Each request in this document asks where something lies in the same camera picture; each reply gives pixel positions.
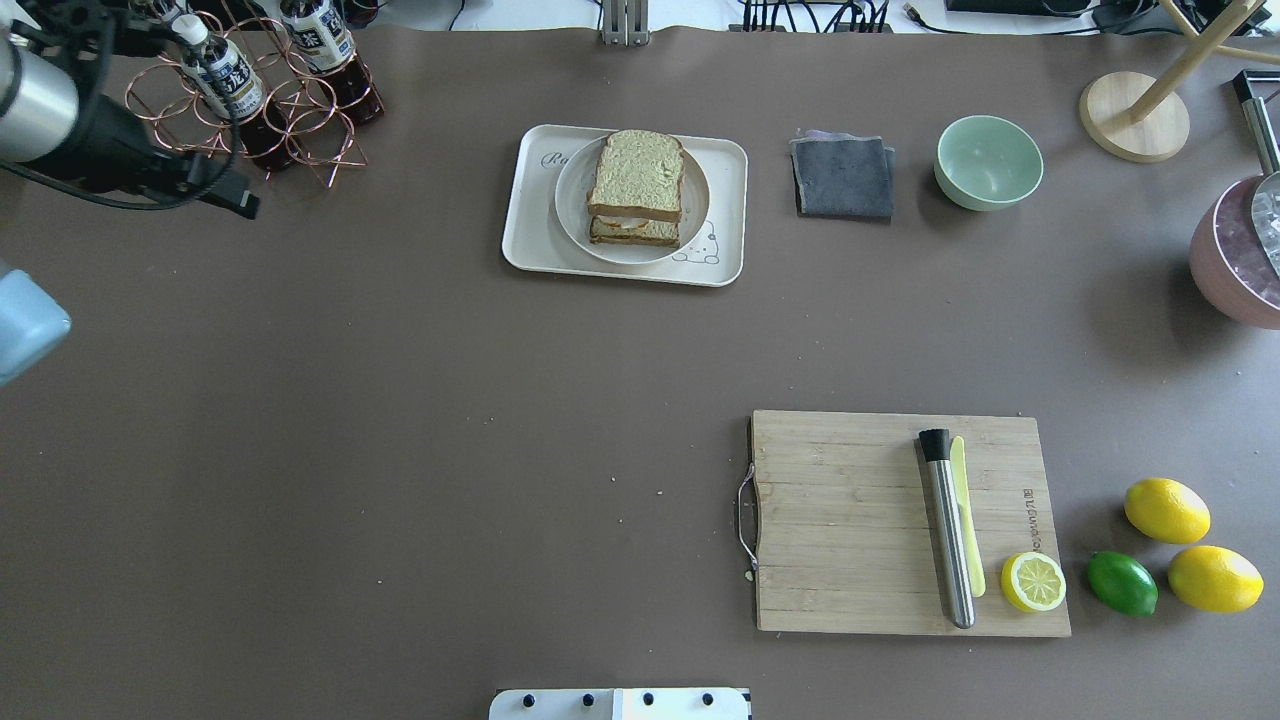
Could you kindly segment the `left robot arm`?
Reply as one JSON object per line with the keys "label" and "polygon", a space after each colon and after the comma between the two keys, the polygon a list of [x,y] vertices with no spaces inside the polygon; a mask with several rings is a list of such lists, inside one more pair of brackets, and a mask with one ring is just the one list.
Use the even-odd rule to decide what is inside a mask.
{"label": "left robot arm", "polygon": [[175,152],[100,90],[102,74],[76,55],[69,64],[19,45],[3,50],[3,169],[109,208],[159,211],[206,202],[255,219],[259,199],[233,160]]}

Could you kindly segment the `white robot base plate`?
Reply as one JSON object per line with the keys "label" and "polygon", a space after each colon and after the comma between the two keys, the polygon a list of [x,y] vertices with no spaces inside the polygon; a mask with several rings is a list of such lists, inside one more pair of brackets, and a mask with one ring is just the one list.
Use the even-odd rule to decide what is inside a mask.
{"label": "white robot base plate", "polygon": [[489,719],[751,719],[750,691],[732,687],[507,689]]}

